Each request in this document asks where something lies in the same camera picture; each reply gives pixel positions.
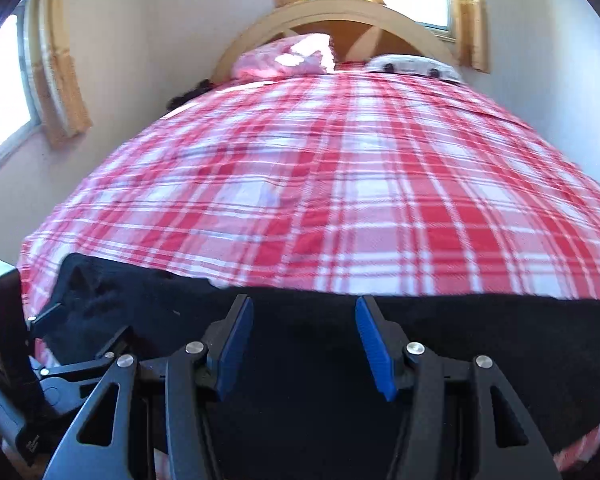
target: window frame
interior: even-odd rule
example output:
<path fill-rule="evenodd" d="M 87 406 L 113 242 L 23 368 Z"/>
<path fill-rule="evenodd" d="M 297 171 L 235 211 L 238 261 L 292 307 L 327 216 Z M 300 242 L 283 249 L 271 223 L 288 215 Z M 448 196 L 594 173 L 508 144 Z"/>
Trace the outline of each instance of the window frame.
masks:
<path fill-rule="evenodd" d="M 20 75 L 22 77 L 22 88 L 24 90 L 27 107 L 29 108 L 29 122 L 23 124 L 19 129 L 13 132 L 7 139 L 0 144 L 0 168 L 8 158 L 16 152 L 29 137 L 40 129 L 40 117 L 36 108 L 33 92 L 29 85 L 29 76 L 27 75 L 27 61 L 24 50 L 24 17 L 28 0 L 22 0 L 7 17 L 16 15 L 16 31 L 18 39 L 18 63 L 20 65 Z"/>

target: pillow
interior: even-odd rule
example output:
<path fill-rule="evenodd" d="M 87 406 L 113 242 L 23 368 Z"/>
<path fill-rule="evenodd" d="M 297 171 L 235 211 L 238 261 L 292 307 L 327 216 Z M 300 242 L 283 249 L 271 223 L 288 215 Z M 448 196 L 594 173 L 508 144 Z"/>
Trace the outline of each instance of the pillow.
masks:
<path fill-rule="evenodd" d="M 328 34 L 301 34 L 267 43 L 242 54 L 231 69 L 233 79 L 258 81 L 273 77 L 334 72 Z"/>
<path fill-rule="evenodd" d="M 403 54 L 385 54 L 369 61 L 367 72 L 390 72 L 396 74 L 417 74 L 461 83 L 462 77 L 456 69 L 435 59 L 422 56 L 405 56 Z"/>

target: blue clamp pad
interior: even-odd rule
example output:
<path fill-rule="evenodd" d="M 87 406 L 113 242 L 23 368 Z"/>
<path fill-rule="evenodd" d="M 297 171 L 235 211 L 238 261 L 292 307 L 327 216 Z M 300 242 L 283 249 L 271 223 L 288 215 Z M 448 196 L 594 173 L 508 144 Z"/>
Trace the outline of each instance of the blue clamp pad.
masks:
<path fill-rule="evenodd" d="M 406 334 L 400 325 L 384 319 L 372 296 L 356 301 L 356 325 L 376 388 L 386 400 L 394 400 L 399 390 L 413 385 L 402 353 L 409 343 Z"/>
<path fill-rule="evenodd" d="M 386 400 L 394 400 L 398 393 L 394 381 L 394 364 L 364 298 L 356 301 L 356 325 L 376 388 L 384 394 Z"/>
<path fill-rule="evenodd" d="M 220 399 L 234 387 L 252 325 L 253 301 L 239 294 L 226 318 L 212 323 L 203 337 L 209 346 L 206 367 L 216 376 L 214 390 Z"/>

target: white pillow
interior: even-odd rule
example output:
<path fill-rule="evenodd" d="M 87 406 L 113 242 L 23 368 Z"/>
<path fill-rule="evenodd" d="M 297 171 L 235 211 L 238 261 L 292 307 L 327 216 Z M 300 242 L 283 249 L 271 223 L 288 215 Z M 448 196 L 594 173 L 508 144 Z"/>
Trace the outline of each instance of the white pillow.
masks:
<path fill-rule="evenodd" d="M 385 54 L 377 56 L 365 65 L 367 72 L 389 72 L 396 74 L 417 74 L 461 83 L 462 78 L 456 69 L 435 59 L 405 54 Z"/>

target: pink pillow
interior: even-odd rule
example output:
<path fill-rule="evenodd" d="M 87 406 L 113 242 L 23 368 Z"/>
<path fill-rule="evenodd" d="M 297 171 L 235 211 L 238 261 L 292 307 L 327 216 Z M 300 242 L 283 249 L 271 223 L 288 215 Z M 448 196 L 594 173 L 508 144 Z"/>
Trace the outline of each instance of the pink pillow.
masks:
<path fill-rule="evenodd" d="M 231 70 L 233 79 L 258 81 L 275 77 L 333 73 L 335 63 L 328 34 L 283 38 L 242 54 Z"/>

